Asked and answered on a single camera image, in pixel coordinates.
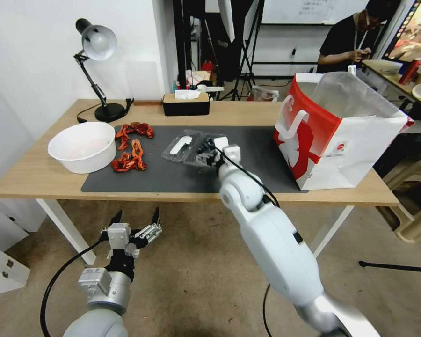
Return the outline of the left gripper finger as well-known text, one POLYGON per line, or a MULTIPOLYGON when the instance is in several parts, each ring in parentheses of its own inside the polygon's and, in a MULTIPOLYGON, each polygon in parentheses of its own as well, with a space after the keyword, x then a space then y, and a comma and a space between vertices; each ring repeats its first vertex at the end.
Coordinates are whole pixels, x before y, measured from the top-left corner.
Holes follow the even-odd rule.
POLYGON ((156 207, 151 224, 143 229, 133 230, 133 243, 136 247, 146 247, 155 240, 161 232, 162 227, 160 224, 160 212, 159 208, 156 207))
POLYGON ((123 214, 123 211, 122 211, 122 209, 120 209, 120 210, 119 210, 119 211, 115 214, 115 216, 113 216, 113 217, 111 218, 111 220, 110 220, 110 222, 109 222, 109 225, 108 225, 107 227, 105 227, 105 228, 101 231, 101 233, 103 234, 103 233, 107 232, 107 231, 108 231, 108 229, 110 228, 110 226, 111 226, 111 225, 113 225, 114 223, 120 223, 120 220, 121 220, 122 214, 123 214))

